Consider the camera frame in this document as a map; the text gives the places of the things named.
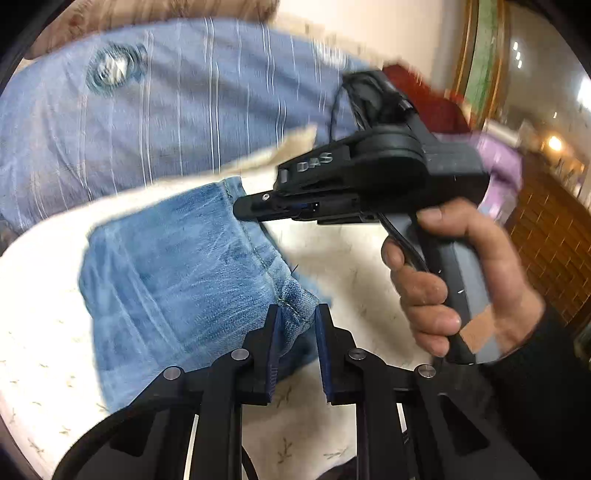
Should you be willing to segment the right hand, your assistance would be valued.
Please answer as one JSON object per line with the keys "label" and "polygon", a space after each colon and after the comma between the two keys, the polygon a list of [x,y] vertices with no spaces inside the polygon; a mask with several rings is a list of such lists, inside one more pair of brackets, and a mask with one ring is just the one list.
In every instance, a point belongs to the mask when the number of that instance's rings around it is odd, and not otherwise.
{"label": "right hand", "polygon": [[[507,232],[465,199],[422,210],[417,217],[433,235],[467,239],[480,257],[492,306],[483,325],[470,332],[465,342],[480,346],[495,337],[503,355],[520,347],[540,322],[546,305],[527,281]],[[407,264],[403,251],[391,237],[384,241],[382,258],[390,269],[415,342],[435,357],[446,356],[449,338],[461,328],[459,314],[445,305],[446,283]]]}

